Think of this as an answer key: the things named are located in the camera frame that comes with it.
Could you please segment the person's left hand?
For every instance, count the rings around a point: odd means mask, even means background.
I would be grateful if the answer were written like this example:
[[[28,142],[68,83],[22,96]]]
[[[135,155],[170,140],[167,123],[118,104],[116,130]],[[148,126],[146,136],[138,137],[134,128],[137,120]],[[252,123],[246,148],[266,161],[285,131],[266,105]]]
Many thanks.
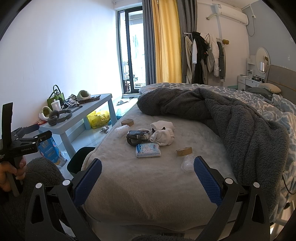
[[[26,175],[26,169],[27,169],[27,161],[24,156],[22,156],[22,159],[19,163],[19,168],[15,168],[13,165],[11,165],[9,162],[2,162],[0,164],[0,187],[5,192],[9,192],[11,190],[11,185],[9,183],[9,180],[7,178],[7,174],[13,174],[16,176],[17,180],[23,180]]]

